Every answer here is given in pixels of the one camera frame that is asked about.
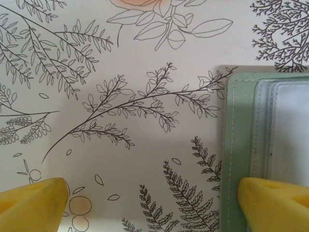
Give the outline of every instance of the patterned background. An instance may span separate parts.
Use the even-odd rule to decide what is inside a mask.
[[[300,0],[3,0],[0,190],[63,177],[59,231],[219,230],[225,81],[305,72]]]

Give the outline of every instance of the stitching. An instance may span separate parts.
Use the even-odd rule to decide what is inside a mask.
[[[257,131],[258,131],[258,125],[259,125],[259,119],[260,119],[260,104],[261,104],[261,95],[262,95],[262,89],[259,89],[258,93],[258,101],[257,101],[257,112],[256,112],[256,119],[255,119],[255,135],[254,135],[254,144],[253,144],[253,163],[252,163],[252,175],[254,176],[255,171],[255,159],[256,159],[256,153],[257,153]]]
[[[227,198],[227,230],[228,232],[230,231],[230,190],[231,190],[231,172],[232,172],[232,155],[233,155],[233,132],[234,132],[234,109],[235,109],[235,104],[234,104],[234,99],[235,99],[235,82],[237,81],[257,81],[257,80],[234,80],[233,81],[233,107],[232,107],[232,132],[231,132],[231,157],[230,157],[230,170],[229,170],[229,178],[228,178],[228,198]]]
[[[267,113],[267,121],[266,121],[266,135],[267,135],[267,146],[265,146],[265,154],[269,153],[270,152],[270,133],[271,133],[271,127],[272,127],[272,114],[273,114],[273,106],[274,106],[274,92],[275,92],[275,87],[272,87],[271,88],[271,91],[269,93],[270,95],[270,100],[268,101],[269,102],[269,106],[268,106],[268,113]],[[264,163],[264,165],[266,166],[266,177],[269,178],[269,160],[267,163]]]

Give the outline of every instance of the botanical illustration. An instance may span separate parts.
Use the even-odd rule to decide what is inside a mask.
[[[108,123],[107,125],[99,122],[99,119],[104,116],[139,116],[139,117],[154,117],[158,119],[160,127],[167,133],[175,127],[178,120],[175,118],[178,114],[175,112],[167,112],[164,108],[164,98],[172,97],[175,99],[177,106],[187,104],[194,114],[199,118],[217,117],[216,111],[220,108],[214,105],[209,105],[211,94],[217,95],[220,99],[224,99],[223,90],[225,88],[224,79],[229,77],[236,67],[226,68],[226,73],[220,71],[213,74],[209,71],[208,76],[199,76],[199,86],[189,87],[185,85],[181,90],[168,90],[169,83],[173,82],[171,78],[172,71],[176,67],[172,63],[167,63],[153,72],[147,72],[149,81],[143,90],[134,92],[127,88],[127,82],[123,75],[103,81],[103,84],[97,85],[97,91],[101,94],[99,99],[95,99],[92,94],[88,95],[88,101],[83,102],[84,108],[89,112],[89,117],[82,123],[74,127],[72,130],[64,134],[45,154],[43,161],[50,151],[64,138],[71,135],[74,138],[79,138],[83,143],[93,136],[101,138],[107,136],[111,142],[117,145],[119,142],[125,144],[126,148],[130,149],[134,146],[129,136],[126,134],[127,128],[119,129],[115,124]],[[114,100],[122,96],[121,103],[114,104]]]
[[[193,153],[193,155],[202,159],[201,161],[197,162],[197,164],[205,167],[202,170],[202,174],[212,174],[210,177],[207,178],[208,182],[220,182],[222,161],[219,161],[218,164],[214,167],[216,155],[213,154],[211,156],[208,156],[207,147],[203,148],[203,144],[200,141],[201,139],[199,139],[197,136],[193,140],[191,140],[191,142],[194,143],[192,149],[195,152]],[[220,185],[213,187],[212,190],[220,192]]]
[[[69,199],[63,217],[71,218],[71,226],[68,228],[68,232],[86,232],[89,229],[89,221],[86,217],[92,209],[92,203],[88,197],[80,195],[80,192],[84,190],[85,187],[78,187],[71,192],[67,182],[66,184],[69,192]]]
[[[124,25],[140,27],[135,40],[157,39],[154,50],[167,41],[171,48],[178,49],[186,41],[186,37],[209,38],[227,31],[233,21],[215,18],[204,22],[196,22],[191,7],[200,6],[206,0],[111,0],[117,7],[127,9],[107,20],[108,23],[120,25],[117,37]]]
[[[46,118],[57,111],[24,113],[14,107],[16,100],[17,93],[0,83],[0,118],[6,119],[6,125],[0,126],[0,145],[27,144],[52,130]]]
[[[45,25],[57,20],[54,12],[67,5],[64,1],[16,0],[16,4],[24,15],[0,4],[0,64],[7,76],[13,84],[18,81],[28,88],[33,79],[55,84],[68,98],[78,99],[78,86],[96,71],[93,49],[111,51],[110,37],[104,37],[105,30],[99,30],[94,20],[82,26],[77,19],[72,29],[64,25],[62,31],[48,29]]]
[[[207,153],[207,149],[202,148],[202,143],[200,139],[196,136],[191,142],[195,143],[196,146],[193,147],[195,151],[200,153]],[[209,163],[208,168],[212,167],[212,164],[215,161],[215,156],[212,155],[208,158]],[[216,166],[217,174],[215,175],[219,178],[221,174],[221,161],[218,162]],[[168,161],[164,161],[163,173],[169,189],[173,193],[176,204],[179,206],[179,210],[182,213],[180,216],[180,224],[186,232],[216,232],[219,230],[219,210],[212,210],[213,198],[208,198],[204,200],[203,191],[197,193],[197,186],[189,185],[187,180],[184,180],[180,175],[173,171],[169,165]],[[212,180],[214,176],[209,176],[208,181],[217,181]],[[144,185],[140,185],[140,199],[142,200],[141,206],[146,211],[143,211],[146,216],[146,220],[149,223],[148,227],[151,230],[170,232],[173,227],[175,227],[179,221],[172,219],[173,213],[167,214],[165,217],[159,219],[162,215],[162,207],[157,209],[155,202],[151,205],[151,195],[148,193],[147,188]],[[128,232],[140,232],[141,229],[136,229],[135,226],[128,221],[123,219],[124,230]]]
[[[25,159],[23,159],[24,161],[24,166],[25,166],[25,170],[23,170],[22,172],[17,172],[17,174],[20,175],[26,175],[29,181],[29,184],[32,184],[36,181],[40,181],[42,178],[42,173],[41,171],[39,171],[38,169],[29,169],[27,161]]]
[[[279,72],[304,72],[309,58],[309,2],[302,0],[257,0],[251,5],[262,25],[253,31],[260,39],[257,60],[273,60]]]
[[[160,206],[156,209],[156,203],[151,203],[151,195],[148,193],[145,185],[140,185],[140,194],[140,199],[142,201],[140,205],[145,209],[143,213],[149,223],[148,227],[150,230],[170,232],[179,223],[178,220],[171,221],[173,213],[162,216],[162,207]]]

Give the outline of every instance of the orange rose illustration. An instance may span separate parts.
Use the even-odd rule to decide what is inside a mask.
[[[161,0],[111,0],[115,6],[128,10],[152,11]]]

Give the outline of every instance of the green wallet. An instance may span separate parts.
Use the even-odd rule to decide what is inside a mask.
[[[282,82],[308,80],[305,73],[240,73],[228,80],[220,231],[250,231],[237,201],[238,183],[248,176],[268,178],[276,86]]]

